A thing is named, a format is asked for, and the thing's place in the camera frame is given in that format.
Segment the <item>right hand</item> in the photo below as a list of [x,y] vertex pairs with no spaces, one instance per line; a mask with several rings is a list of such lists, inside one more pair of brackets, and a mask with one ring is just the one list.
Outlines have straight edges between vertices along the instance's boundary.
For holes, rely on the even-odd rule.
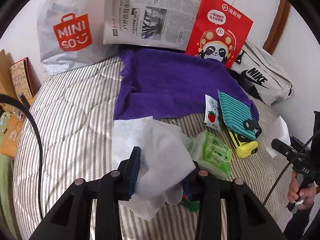
[[291,182],[289,184],[289,190],[287,193],[287,200],[290,203],[294,203],[299,197],[304,199],[304,202],[298,205],[299,210],[308,210],[313,207],[315,195],[316,195],[316,186],[315,183],[310,184],[304,189],[299,189],[297,181],[297,172],[292,171]]

